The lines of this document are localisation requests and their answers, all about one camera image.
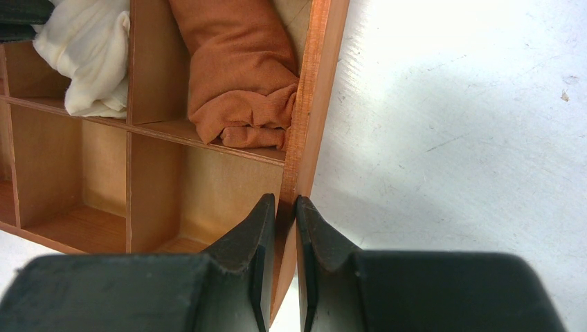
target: shelf compartment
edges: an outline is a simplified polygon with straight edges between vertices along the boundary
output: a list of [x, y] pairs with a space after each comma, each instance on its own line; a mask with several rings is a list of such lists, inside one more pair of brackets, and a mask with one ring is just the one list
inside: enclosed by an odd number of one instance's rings
[[131, 134], [131, 252], [199, 252], [279, 196], [283, 168]]
[[63, 100], [71, 83], [53, 70], [30, 41], [4, 45], [8, 95], [16, 98], [46, 97]]
[[[273, 0], [297, 55], [300, 72], [311, 14], [310, 0]], [[186, 117], [190, 55], [166, 0], [132, 0], [129, 123]]]
[[82, 252], [125, 252], [126, 219], [85, 205], [73, 207], [25, 230]]
[[18, 105], [11, 111], [22, 230], [47, 246], [125, 252], [126, 131]]

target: wooden shelf board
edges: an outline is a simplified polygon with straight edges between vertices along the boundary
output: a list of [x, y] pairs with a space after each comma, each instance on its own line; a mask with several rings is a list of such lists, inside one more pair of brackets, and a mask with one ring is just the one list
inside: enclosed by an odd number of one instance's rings
[[285, 152], [276, 148], [234, 149], [223, 146], [219, 140], [206, 145], [198, 136], [194, 124], [187, 119], [138, 124], [135, 127], [139, 128], [138, 133], [191, 147], [204, 147], [278, 166], [283, 166], [285, 162]]
[[[92, 207], [81, 205], [66, 213], [24, 228], [65, 246], [90, 254], [125, 252], [126, 219]], [[49, 244], [33, 239], [45, 246]]]
[[17, 226], [8, 225], [7, 223], [0, 222], [0, 232], [7, 232], [8, 234], [20, 236]]
[[15, 197], [10, 181], [0, 181], [0, 223], [16, 225]]
[[[5, 100], [9, 104], [16, 104], [31, 109], [58, 114], [61, 116], [70, 116], [65, 111], [63, 100], [59, 100], [57, 98], [14, 98], [0, 95], [0, 99]], [[209, 145], [204, 144], [201, 138], [198, 136], [195, 126], [187, 119], [153, 122], [138, 125], [127, 124], [124, 120], [111, 118], [88, 117], [81, 119], [100, 123], [102, 125], [121, 128], [132, 133], [139, 133], [141, 135], [150, 136], [161, 140], [176, 142], [190, 147], [199, 147], [202, 149], [218, 151], [224, 154], [232, 154], [242, 158], [256, 160], [261, 163], [268, 163], [281, 167], [283, 167], [285, 164], [285, 152], [278, 151], [276, 148], [235, 149], [232, 147], [225, 147], [219, 141], [213, 142]]]
[[[8, 97], [5, 95], [0, 95], [2, 100], [5, 100], [9, 104], [15, 104], [23, 107], [28, 107], [31, 109], [37, 109], [39, 111], [45, 111], [53, 114], [57, 114], [60, 116], [70, 116], [67, 111], [65, 110], [63, 100], [57, 98], [14, 98]], [[107, 125], [111, 127], [117, 127], [121, 129], [127, 129], [127, 124], [124, 120], [120, 119], [111, 119], [111, 118], [97, 118], [97, 117], [87, 117], [87, 118], [79, 118], [82, 120], [100, 123], [102, 125]]]
[[177, 237], [163, 244], [157, 252], [165, 254], [195, 254], [206, 249], [208, 244], [189, 239], [187, 237]]

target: folded orange fabric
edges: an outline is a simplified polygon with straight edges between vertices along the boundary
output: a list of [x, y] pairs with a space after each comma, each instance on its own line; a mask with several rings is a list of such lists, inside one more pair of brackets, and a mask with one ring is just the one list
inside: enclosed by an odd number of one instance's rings
[[269, 0], [170, 0], [191, 54], [188, 117], [205, 143], [285, 148], [298, 88]]

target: wooden panel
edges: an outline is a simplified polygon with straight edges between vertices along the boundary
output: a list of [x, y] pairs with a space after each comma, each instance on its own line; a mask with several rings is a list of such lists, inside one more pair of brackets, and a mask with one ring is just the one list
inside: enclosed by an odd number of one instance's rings
[[205, 243], [240, 223], [266, 193], [279, 195], [281, 167], [188, 148], [181, 178], [181, 233]]
[[126, 149], [126, 131], [82, 122], [82, 185], [86, 205], [126, 216]]
[[10, 136], [8, 105], [5, 102], [0, 102], [0, 181], [9, 181], [12, 178]]
[[130, 134], [130, 252], [146, 252], [179, 233], [184, 146]]
[[128, 122], [187, 114], [190, 59], [168, 0], [131, 2]]
[[276, 219], [272, 319], [296, 269], [294, 204], [311, 192], [348, 6], [349, 0], [312, 4]]
[[0, 223], [17, 224], [12, 183], [8, 181], [0, 181]]
[[87, 206], [75, 207], [25, 230], [82, 252], [125, 252], [125, 218]]
[[12, 105], [21, 226], [67, 210], [82, 198], [79, 120]]
[[8, 85], [6, 82], [6, 56], [4, 52], [4, 45], [0, 45], [0, 95], [5, 95]]
[[293, 49], [301, 64], [306, 45], [306, 36], [310, 22], [311, 0], [273, 0], [275, 7], [291, 38]]
[[208, 244], [198, 240], [178, 237], [162, 245], [157, 252], [166, 254], [195, 254], [206, 249]]
[[64, 99], [71, 80], [54, 71], [33, 48], [33, 43], [4, 45], [8, 93], [12, 97]]

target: wooden cubby organizer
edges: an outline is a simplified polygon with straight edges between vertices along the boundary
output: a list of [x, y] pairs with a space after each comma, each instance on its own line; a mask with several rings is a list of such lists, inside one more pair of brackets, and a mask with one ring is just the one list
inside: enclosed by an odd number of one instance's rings
[[287, 152], [202, 143], [167, 0], [131, 0], [126, 120], [69, 116], [70, 80], [30, 42], [4, 45], [0, 230], [68, 253], [199, 252], [272, 192], [274, 316], [296, 266], [293, 208], [311, 191], [348, 0], [273, 2], [300, 62]]

